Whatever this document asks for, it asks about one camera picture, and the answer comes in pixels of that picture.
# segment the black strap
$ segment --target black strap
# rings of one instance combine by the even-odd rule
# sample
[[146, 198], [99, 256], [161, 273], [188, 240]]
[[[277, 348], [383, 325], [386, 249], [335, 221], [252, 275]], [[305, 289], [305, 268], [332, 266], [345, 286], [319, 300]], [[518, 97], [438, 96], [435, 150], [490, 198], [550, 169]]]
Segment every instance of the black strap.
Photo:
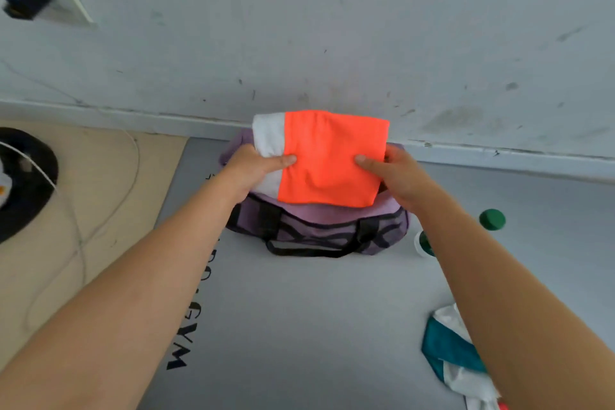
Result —
[[357, 230], [351, 241], [340, 250], [319, 250], [318, 248], [278, 248], [274, 246], [271, 239], [265, 239], [267, 250], [278, 256], [301, 256], [304, 258], [316, 258], [323, 256], [326, 258], [341, 258], [347, 254], [357, 251], [365, 243], [370, 243], [378, 235], [380, 225], [377, 217], [359, 219]]

